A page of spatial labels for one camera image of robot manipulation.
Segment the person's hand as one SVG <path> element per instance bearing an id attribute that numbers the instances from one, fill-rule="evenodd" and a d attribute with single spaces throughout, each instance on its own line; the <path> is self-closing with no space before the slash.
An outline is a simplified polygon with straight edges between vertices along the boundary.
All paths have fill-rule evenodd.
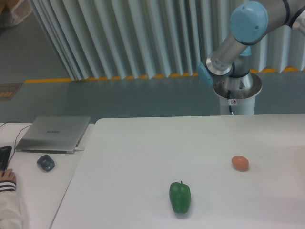
<path id="1" fill-rule="evenodd" d="M 7 170 L 0 171 L 0 181 L 1 182 L 13 182 L 16 184 L 17 178 L 13 169 L 9 168 Z"/>

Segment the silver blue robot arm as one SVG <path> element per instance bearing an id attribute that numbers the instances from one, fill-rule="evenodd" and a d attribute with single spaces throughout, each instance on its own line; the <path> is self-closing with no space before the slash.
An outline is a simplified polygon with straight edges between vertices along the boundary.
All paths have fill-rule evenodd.
<path id="1" fill-rule="evenodd" d="M 197 64 L 197 73 L 207 85 L 231 76 L 239 78 L 235 60 L 249 47 L 281 26 L 305 32 L 303 0 L 251 0 L 238 6 L 229 20 L 230 34 L 206 60 Z"/>

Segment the white sleeved forearm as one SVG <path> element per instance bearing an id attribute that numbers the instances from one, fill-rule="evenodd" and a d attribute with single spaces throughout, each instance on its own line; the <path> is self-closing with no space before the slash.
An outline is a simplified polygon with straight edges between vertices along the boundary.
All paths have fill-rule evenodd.
<path id="1" fill-rule="evenodd" d="M 14 181 L 3 180 L 0 182 L 0 228 L 23 228 L 20 202 Z"/>

